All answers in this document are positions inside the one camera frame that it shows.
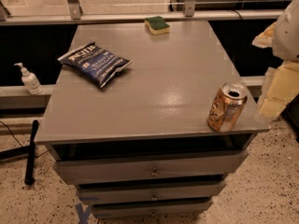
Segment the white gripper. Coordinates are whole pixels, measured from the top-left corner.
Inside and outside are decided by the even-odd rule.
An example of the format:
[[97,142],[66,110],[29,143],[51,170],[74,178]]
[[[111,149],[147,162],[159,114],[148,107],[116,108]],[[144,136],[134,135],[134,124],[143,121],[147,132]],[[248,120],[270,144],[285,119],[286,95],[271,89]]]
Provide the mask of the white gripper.
[[277,69],[268,68],[258,100],[256,119],[273,120],[299,94],[299,0],[292,0],[277,23],[257,35],[252,45],[272,47],[273,54],[284,60]]

